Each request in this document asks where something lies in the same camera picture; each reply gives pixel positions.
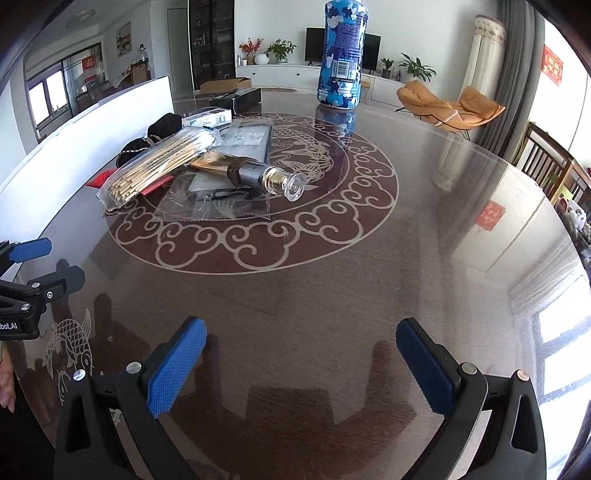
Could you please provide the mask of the person's hand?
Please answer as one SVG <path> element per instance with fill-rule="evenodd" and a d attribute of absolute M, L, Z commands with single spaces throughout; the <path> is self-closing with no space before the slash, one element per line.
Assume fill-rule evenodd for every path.
<path fill-rule="evenodd" d="M 7 348 L 2 346 L 0 362 L 0 404 L 2 408 L 14 412 L 15 401 L 13 365 Z"/>

